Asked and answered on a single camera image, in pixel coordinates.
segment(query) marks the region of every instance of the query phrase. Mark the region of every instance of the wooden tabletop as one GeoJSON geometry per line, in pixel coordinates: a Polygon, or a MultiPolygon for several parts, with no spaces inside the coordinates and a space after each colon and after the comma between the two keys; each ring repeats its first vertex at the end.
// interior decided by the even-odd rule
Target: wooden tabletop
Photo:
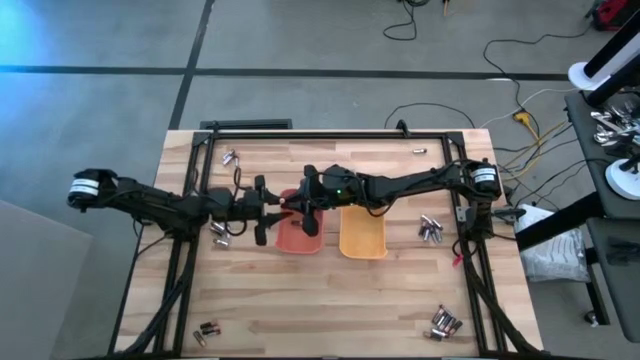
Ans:
{"type": "MultiPolygon", "coordinates": [[[[467,156],[495,162],[487,130],[464,132],[467,156]]],[[[155,185],[180,194],[193,131],[169,131],[155,185]]],[[[444,165],[439,140],[242,140],[216,141],[209,186],[232,186],[233,166],[222,154],[240,156],[242,185],[264,174],[273,193],[297,188],[302,169],[333,164],[373,175],[401,176],[444,165]],[[415,148],[427,148],[415,155],[415,148]]],[[[198,168],[202,166],[202,156],[198,168]]],[[[495,206],[504,205],[504,199],[495,206]]],[[[268,207],[268,212],[278,212],[268,207]]],[[[462,266],[452,267],[456,240],[451,197],[437,191],[400,199],[385,215],[386,245],[382,260],[354,260],[338,249],[339,210],[324,214],[324,248],[314,255],[281,253],[273,245],[278,225],[267,232],[268,245],[258,247],[253,224],[234,238],[229,250],[214,247],[203,227],[184,335],[183,356],[472,356],[477,347],[462,266]],[[417,236],[420,214],[444,226],[444,242],[425,243],[417,236]],[[464,322],[451,339],[435,342],[423,331],[445,304],[464,322]],[[198,345],[192,332],[217,320],[222,334],[198,345]]],[[[513,236],[496,222],[494,231],[513,236]]],[[[162,236],[154,226],[144,230],[141,246],[162,236]]],[[[487,241],[498,301],[514,325],[541,348],[518,248],[513,241],[487,241]]],[[[124,349],[148,324],[162,298],[171,240],[142,255],[135,266],[116,349],[124,349]]],[[[485,331],[493,344],[488,311],[485,331]]],[[[169,319],[171,346],[177,306],[169,319]]]]}

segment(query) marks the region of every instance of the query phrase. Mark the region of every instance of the yellow plate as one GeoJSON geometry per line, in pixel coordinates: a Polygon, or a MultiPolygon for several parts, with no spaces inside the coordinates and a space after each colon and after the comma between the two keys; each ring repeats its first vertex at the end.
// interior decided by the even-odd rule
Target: yellow plate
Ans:
{"type": "Polygon", "coordinates": [[[373,217],[367,209],[348,206],[340,213],[340,251],[352,259],[382,259],[387,255],[384,216],[373,217]]]}

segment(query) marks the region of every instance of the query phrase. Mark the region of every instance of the black clamp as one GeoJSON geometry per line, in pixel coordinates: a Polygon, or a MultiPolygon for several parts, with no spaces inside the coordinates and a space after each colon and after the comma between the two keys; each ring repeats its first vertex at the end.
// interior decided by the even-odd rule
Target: black clamp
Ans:
{"type": "Polygon", "coordinates": [[[396,124],[396,130],[402,130],[402,135],[404,136],[405,139],[408,139],[411,137],[411,132],[409,131],[409,128],[407,127],[407,123],[404,122],[404,120],[398,120],[398,123],[396,124]]]}

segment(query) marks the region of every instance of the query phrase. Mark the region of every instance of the gray floor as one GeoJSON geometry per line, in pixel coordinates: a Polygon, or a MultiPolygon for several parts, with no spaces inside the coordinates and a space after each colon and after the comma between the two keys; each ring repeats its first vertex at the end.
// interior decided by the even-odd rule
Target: gray floor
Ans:
{"type": "MultiPolygon", "coordinates": [[[[186,66],[204,0],[9,0],[0,3],[0,66],[186,66]]],[[[591,0],[453,0],[416,10],[418,40],[393,42],[381,30],[406,19],[395,0],[218,0],[198,66],[493,72],[482,59],[488,40],[535,40],[580,33],[591,0]]],[[[587,60],[610,34],[546,39],[535,47],[497,44],[490,56],[507,71],[563,73],[587,60]]],[[[56,358],[104,353],[134,251],[131,219],[109,210],[68,208],[74,172],[112,168],[152,183],[182,76],[0,73],[0,198],[92,234],[95,242],[58,338],[56,358]]],[[[522,82],[521,99],[566,82],[522,82]]],[[[442,102],[476,125],[516,106],[515,86],[487,80],[311,79],[196,76],[181,129],[202,120],[291,118],[296,128],[381,128],[398,105],[442,102]]],[[[565,120],[561,93],[527,104],[543,131],[565,120]]],[[[462,128],[466,120],[438,108],[405,109],[394,117],[412,127],[462,128]]],[[[489,126],[495,146],[520,147],[530,134],[509,119],[489,126]]],[[[555,143],[575,138],[568,131],[555,143]]],[[[504,163],[511,157],[500,153],[504,163]]],[[[523,181],[537,187],[582,159],[577,143],[546,156],[523,181]]],[[[560,177],[550,185],[562,181],[560,177]]],[[[586,170],[549,199],[570,204],[592,190],[586,170]]],[[[526,194],[518,191],[516,198],[526,194]]],[[[637,359],[614,325],[591,329],[582,284],[530,286],[545,348],[555,354],[637,359]]]]}

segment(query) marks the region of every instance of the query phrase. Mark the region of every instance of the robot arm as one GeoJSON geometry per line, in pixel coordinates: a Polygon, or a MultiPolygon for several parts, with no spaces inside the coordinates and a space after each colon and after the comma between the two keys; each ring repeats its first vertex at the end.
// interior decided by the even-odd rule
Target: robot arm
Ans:
{"type": "Polygon", "coordinates": [[[398,178],[354,173],[338,165],[318,172],[312,165],[304,168],[300,188],[286,199],[270,193],[264,176],[255,178],[253,189],[234,200],[227,188],[211,188],[206,194],[178,196],[138,183],[105,169],[87,169],[75,174],[68,204],[80,209],[110,207],[131,214],[136,220],[157,223],[165,231],[193,233],[209,218],[217,222],[256,220],[256,243],[266,245],[266,228],[289,214],[265,214],[264,205],[281,205],[304,214],[303,230],[318,233],[314,212],[341,206],[359,205],[372,216],[381,216],[401,197],[454,190],[476,204],[477,221],[473,233],[487,238],[491,234],[491,202],[501,195],[497,170],[486,159],[464,160],[441,168],[398,178]],[[374,210],[386,207],[382,213],[374,210]]]}

